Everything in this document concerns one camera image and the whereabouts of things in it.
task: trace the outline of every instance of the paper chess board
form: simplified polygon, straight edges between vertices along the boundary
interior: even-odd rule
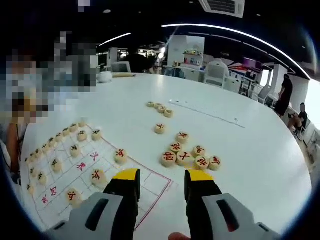
[[[80,130],[85,130],[87,140],[79,142],[77,134]],[[132,158],[128,158],[126,164],[118,165],[114,161],[116,148],[103,138],[99,141],[92,141],[92,129],[89,126],[78,128],[76,132],[63,137],[62,142],[56,143],[46,154],[34,162],[31,162],[28,169],[35,168],[37,172],[46,175],[46,185],[39,184],[37,177],[32,177],[29,172],[30,184],[34,187],[32,200],[28,204],[34,204],[32,209],[36,209],[42,222],[44,230],[47,230],[61,220],[69,220],[70,212],[73,209],[66,198],[66,191],[75,188],[83,200],[89,198],[95,192],[103,192],[93,185],[90,176],[93,169],[104,171],[108,182],[119,171],[129,168],[140,169],[141,193],[138,203],[139,214],[136,220],[136,228],[143,222],[150,211],[157,204],[163,193],[171,183],[171,180],[139,164]],[[70,154],[70,147],[78,144],[81,154],[73,158]],[[62,163],[62,171],[55,173],[51,168],[52,161],[58,158]]]

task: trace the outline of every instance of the white table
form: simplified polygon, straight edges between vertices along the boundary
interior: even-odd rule
[[[210,173],[223,193],[232,194],[253,212],[256,222],[283,233],[307,202],[311,180],[304,156],[270,108],[215,86],[163,75],[117,78],[98,84],[95,91],[70,101],[68,111],[51,111],[43,123],[30,124],[22,159],[75,119],[89,117],[89,123],[102,127],[108,141],[174,181],[135,232],[136,239],[152,236],[163,240],[172,232],[190,234],[184,200],[185,170],[178,165],[165,168],[159,164],[159,157],[179,131],[190,134],[185,149],[199,144],[209,156],[220,156],[220,170]],[[184,107],[169,104],[169,100],[179,101]],[[146,107],[148,101],[166,105],[174,110],[174,117],[166,118]],[[165,134],[153,132],[156,123],[167,125]],[[22,184],[25,173],[22,169]]]

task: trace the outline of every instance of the blurred person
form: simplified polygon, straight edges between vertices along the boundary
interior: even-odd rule
[[[305,103],[300,104],[300,114],[288,114],[289,122],[288,129],[291,130],[292,127],[295,128],[297,132],[301,132],[302,128],[306,129],[308,114],[306,113]]]
[[[145,56],[138,54],[137,47],[131,47],[128,49],[129,55],[124,57],[122,62],[129,62],[132,73],[143,73],[149,71],[154,73],[153,64]]]
[[[274,111],[280,118],[282,118],[285,115],[289,107],[292,91],[294,88],[289,75],[285,74],[283,77],[284,79],[281,91],[279,93],[279,100],[274,107]]]

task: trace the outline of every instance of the human hand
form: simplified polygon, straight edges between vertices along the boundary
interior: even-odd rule
[[[168,240],[191,240],[191,238],[180,232],[173,232],[169,235]]]

